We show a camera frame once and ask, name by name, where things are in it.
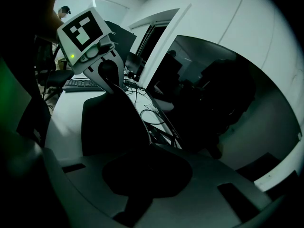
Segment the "black monitor with logo back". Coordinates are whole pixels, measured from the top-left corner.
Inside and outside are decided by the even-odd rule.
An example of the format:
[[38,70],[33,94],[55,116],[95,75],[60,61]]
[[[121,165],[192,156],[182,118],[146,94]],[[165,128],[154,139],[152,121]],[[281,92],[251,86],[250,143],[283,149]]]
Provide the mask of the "black monitor with logo back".
[[136,39],[136,36],[115,23],[110,21],[105,22],[111,30],[109,37],[110,40],[115,44],[115,50],[120,55],[121,59],[125,61]]

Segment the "person's black top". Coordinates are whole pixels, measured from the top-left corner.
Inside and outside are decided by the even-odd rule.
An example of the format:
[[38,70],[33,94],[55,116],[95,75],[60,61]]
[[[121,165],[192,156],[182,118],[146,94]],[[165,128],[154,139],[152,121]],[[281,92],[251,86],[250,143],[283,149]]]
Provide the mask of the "person's black top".
[[40,95],[40,90],[36,80],[34,64],[36,59],[41,55],[39,47],[43,39],[34,37],[31,49],[28,53],[30,56],[29,68],[21,73],[21,85],[31,96],[31,100],[26,107],[21,120],[17,127],[17,132],[25,137],[28,137],[43,148],[50,122],[51,114],[46,102]]

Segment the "wide curved black monitor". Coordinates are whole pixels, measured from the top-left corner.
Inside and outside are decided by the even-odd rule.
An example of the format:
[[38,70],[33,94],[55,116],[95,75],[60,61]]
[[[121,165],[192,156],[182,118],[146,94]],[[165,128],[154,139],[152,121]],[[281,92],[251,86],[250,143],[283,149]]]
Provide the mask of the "wide curved black monitor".
[[258,66],[217,43],[178,35],[146,90],[178,145],[263,190],[304,171],[304,127]]

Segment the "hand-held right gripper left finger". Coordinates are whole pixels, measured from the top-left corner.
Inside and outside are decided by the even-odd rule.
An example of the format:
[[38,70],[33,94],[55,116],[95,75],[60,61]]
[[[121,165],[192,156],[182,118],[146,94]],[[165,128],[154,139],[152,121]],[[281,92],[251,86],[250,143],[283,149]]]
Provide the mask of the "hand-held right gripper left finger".
[[30,101],[0,60],[0,228],[69,228],[42,149],[17,132]]

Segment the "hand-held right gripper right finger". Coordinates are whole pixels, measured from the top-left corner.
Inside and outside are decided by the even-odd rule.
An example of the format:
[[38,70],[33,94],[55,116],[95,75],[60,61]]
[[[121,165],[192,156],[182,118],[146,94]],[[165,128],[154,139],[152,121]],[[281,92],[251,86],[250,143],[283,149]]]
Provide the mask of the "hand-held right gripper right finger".
[[43,150],[68,228],[264,228],[283,198],[271,198],[228,166],[151,146],[61,165]]

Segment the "person's left forearm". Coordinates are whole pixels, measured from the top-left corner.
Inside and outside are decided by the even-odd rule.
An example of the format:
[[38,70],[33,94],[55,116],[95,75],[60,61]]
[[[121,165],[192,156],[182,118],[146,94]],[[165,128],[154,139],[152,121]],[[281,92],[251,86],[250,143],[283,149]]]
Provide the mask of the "person's left forearm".
[[51,42],[57,43],[57,29],[63,25],[63,22],[54,11],[55,1],[56,0],[47,0],[45,26],[47,39]]

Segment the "black office chair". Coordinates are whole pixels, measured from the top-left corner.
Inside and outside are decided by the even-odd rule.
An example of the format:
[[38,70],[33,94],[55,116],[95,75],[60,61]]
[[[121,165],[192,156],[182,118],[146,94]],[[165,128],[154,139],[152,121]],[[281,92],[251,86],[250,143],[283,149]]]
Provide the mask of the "black office chair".
[[53,49],[53,44],[49,41],[36,38],[34,42],[34,67],[37,83],[44,87],[46,91],[50,87],[57,89],[55,92],[59,94],[67,80],[70,80],[74,73],[64,67],[63,70],[57,70],[55,59],[60,50],[60,46],[56,45]]

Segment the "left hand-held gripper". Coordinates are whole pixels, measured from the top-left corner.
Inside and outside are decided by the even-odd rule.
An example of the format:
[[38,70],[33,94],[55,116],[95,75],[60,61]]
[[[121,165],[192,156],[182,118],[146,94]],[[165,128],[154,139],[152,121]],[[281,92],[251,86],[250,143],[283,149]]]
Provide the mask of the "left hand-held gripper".
[[84,75],[109,94],[124,82],[124,63],[109,38],[111,29],[95,8],[77,14],[57,29],[63,55],[75,75]]

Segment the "black keyboard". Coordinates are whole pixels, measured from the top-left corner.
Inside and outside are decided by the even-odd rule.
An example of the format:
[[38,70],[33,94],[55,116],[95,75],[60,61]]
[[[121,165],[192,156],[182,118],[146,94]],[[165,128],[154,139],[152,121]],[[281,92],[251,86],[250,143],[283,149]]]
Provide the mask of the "black keyboard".
[[89,79],[71,79],[67,80],[63,86],[67,93],[72,92],[104,92],[97,84]]

